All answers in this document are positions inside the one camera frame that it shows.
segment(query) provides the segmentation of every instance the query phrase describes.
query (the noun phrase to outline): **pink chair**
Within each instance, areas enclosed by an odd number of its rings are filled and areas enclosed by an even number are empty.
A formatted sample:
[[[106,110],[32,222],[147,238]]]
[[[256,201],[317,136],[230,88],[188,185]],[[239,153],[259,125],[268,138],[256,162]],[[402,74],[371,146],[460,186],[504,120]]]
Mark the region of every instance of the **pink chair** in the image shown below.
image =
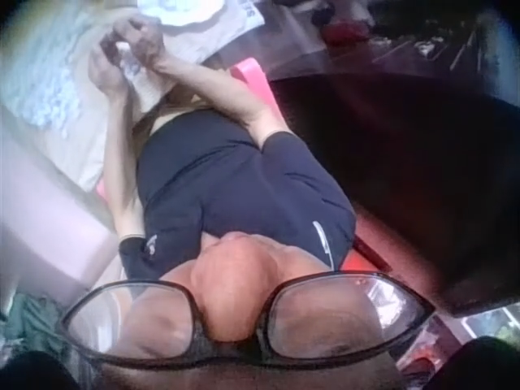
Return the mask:
[[[280,118],[283,118],[280,108],[276,103],[275,96],[267,82],[266,74],[263,72],[262,67],[256,59],[247,58],[241,63],[233,65],[229,71],[234,78],[244,81],[251,91],[269,105],[272,110],[280,116]],[[103,178],[101,178],[99,183],[97,183],[96,193],[106,200]]]

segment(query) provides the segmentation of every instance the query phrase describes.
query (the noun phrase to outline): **white wall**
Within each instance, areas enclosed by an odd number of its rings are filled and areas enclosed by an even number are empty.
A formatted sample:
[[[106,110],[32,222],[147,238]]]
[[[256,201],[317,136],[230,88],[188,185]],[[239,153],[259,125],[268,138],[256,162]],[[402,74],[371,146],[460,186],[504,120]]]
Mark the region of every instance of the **white wall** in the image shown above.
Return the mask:
[[[0,112],[0,303],[19,288],[68,304],[91,288],[117,252],[102,202],[83,193]]]

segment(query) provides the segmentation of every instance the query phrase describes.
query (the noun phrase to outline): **black eyeglass frame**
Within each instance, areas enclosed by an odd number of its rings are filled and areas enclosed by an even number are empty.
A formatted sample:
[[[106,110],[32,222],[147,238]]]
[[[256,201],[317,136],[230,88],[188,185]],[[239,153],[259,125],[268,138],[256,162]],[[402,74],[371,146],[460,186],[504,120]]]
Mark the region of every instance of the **black eyeglass frame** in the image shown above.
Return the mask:
[[[306,282],[309,280],[319,280],[327,278],[335,278],[346,276],[370,276],[375,277],[390,284],[396,285],[404,290],[423,308],[423,314],[417,317],[408,328],[399,335],[387,340],[381,344],[368,349],[357,352],[337,356],[337,357],[320,357],[320,358],[291,358],[285,357],[277,353],[269,341],[269,320],[270,313],[279,293],[287,287]],[[188,300],[192,313],[193,331],[192,339],[189,347],[184,353],[177,357],[165,357],[159,359],[140,359],[133,357],[120,357],[94,351],[79,343],[68,331],[74,316],[92,299],[104,293],[107,289],[116,287],[131,287],[132,285],[145,285],[153,287],[168,287],[181,291]],[[267,298],[262,312],[258,316],[256,330],[251,337],[246,340],[236,342],[218,342],[210,339],[207,334],[206,325],[204,324],[202,313],[198,309],[197,303],[192,293],[184,286],[172,282],[162,280],[123,280],[101,287],[82,297],[75,305],[73,305],[61,318],[58,324],[58,330],[64,338],[73,345],[78,352],[93,364],[108,363],[114,366],[124,368],[140,369],[140,370],[172,370],[179,371],[197,366],[205,366],[211,363],[233,362],[236,364],[249,364],[253,366],[261,366],[266,368],[276,368],[282,370],[320,370],[334,368],[338,366],[347,366],[366,359],[373,358],[381,353],[387,352],[394,346],[410,340],[416,336],[422,326],[435,312],[435,307],[425,298],[418,295],[414,290],[407,287],[398,280],[389,278],[381,272],[371,271],[329,271],[321,274],[307,275],[300,278],[288,280],[277,286],[271,295]]]

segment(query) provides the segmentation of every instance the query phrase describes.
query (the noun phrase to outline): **eyeglasses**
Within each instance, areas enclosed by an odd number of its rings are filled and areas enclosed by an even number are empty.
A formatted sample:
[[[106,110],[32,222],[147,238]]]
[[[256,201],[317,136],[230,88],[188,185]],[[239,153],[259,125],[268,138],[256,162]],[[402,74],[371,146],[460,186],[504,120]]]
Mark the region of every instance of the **eyeglasses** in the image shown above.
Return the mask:
[[[410,342],[433,311],[385,274],[333,271],[278,286],[247,340],[212,340],[192,293],[164,281],[97,288],[63,316],[60,327],[91,362],[155,370],[212,362],[313,370],[391,353]]]

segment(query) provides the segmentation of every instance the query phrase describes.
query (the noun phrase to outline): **navy blue shirt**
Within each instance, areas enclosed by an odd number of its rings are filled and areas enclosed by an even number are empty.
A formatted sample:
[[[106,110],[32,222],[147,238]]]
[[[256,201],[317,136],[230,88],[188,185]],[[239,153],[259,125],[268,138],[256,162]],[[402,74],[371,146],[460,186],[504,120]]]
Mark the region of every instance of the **navy blue shirt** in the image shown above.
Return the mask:
[[[139,157],[137,187],[146,238],[119,246],[129,279],[158,279],[196,258],[203,231],[261,234],[331,269],[353,243],[349,200],[302,140],[277,132],[259,150],[214,110],[181,115],[159,129]]]

